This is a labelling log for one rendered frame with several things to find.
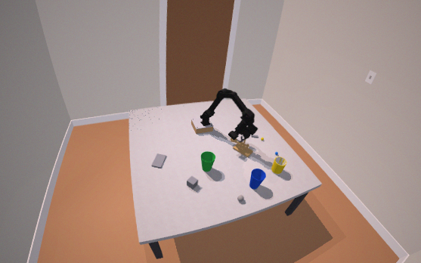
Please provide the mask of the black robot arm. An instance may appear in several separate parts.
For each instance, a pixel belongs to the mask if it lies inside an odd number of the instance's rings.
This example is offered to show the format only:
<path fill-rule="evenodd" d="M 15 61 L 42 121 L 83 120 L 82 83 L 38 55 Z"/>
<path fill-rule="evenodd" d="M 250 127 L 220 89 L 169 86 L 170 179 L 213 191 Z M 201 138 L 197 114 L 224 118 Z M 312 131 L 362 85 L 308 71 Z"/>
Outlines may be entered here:
<path fill-rule="evenodd" d="M 243 135 L 244 139 L 247 139 L 250 137 L 250 135 L 254 135 L 258 128 L 253 124 L 255 122 L 255 114 L 251 110 L 249 110 L 245 104 L 241 101 L 241 99 L 238 97 L 237 93 L 232 90 L 228 90 L 226 88 L 220 90 L 217 93 L 217 98 L 213 101 L 209 109 L 203 112 L 203 114 L 200 116 L 200 118 L 203 120 L 201 123 L 203 126 L 210 125 L 209 118 L 211 116 L 214 116 L 214 110 L 219 105 L 221 100 L 225 98 L 230 98 L 234 101 L 236 106 L 240 109 L 242 116 L 242 121 L 240 122 L 240 126 L 242 128 L 245 128 L 241 135 Z"/>

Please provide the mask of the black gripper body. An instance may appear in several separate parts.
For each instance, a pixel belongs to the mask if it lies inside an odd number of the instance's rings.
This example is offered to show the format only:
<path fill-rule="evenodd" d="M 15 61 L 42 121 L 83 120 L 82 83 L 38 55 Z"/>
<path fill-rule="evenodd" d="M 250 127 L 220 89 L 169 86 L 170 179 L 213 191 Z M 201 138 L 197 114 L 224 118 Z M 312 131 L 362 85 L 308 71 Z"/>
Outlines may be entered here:
<path fill-rule="evenodd" d="M 243 132 L 243 130 L 245 129 L 245 128 L 242 128 L 241 126 L 240 126 L 240 124 L 238 124 L 237 125 L 237 127 L 235 128 L 236 129 L 236 131 L 231 131 L 231 132 L 229 132 L 229 136 L 233 139 L 233 140 L 235 140 L 237 137 L 238 137 L 238 135 L 239 134 L 241 134 L 242 132 Z"/>

